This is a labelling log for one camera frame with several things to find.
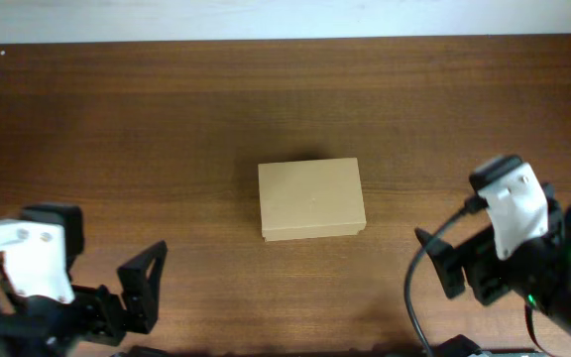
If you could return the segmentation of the brown cardboard box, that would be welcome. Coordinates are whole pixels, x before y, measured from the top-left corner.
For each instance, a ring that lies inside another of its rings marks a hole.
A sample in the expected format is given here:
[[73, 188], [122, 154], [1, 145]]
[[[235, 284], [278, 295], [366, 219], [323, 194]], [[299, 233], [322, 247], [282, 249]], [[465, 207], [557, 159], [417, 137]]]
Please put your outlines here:
[[353, 236], [367, 225], [355, 158], [259, 164], [258, 182], [267, 242]]

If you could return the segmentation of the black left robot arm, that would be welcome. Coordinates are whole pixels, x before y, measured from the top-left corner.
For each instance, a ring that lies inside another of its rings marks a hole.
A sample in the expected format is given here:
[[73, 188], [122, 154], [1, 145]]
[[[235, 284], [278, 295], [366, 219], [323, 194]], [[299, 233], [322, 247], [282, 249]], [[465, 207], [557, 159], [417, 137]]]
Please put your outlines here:
[[13, 307], [0, 308], [0, 356], [67, 356], [81, 342], [118, 346], [129, 333], [153, 330], [167, 243], [118, 267], [119, 295], [73, 283], [70, 270], [84, 244], [76, 205], [36, 203], [0, 219], [0, 287]]

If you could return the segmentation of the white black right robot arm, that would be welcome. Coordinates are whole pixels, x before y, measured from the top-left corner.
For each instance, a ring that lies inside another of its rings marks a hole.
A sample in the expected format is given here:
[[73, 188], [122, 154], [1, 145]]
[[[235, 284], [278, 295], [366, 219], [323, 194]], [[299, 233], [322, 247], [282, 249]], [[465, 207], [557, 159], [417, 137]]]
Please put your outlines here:
[[448, 298], [470, 289], [489, 306], [509, 293], [524, 301], [529, 338], [533, 315], [546, 316], [571, 336], [571, 205], [562, 208], [551, 183], [540, 182], [519, 155], [497, 156], [469, 176], [473, 193], [435, 232], [417, 228], [420, 248], [403, 282], [411, 325], [428, 356], [479, 356], [465, 336], [433, 347], [411, 300], [413, 275], [424, 257]]

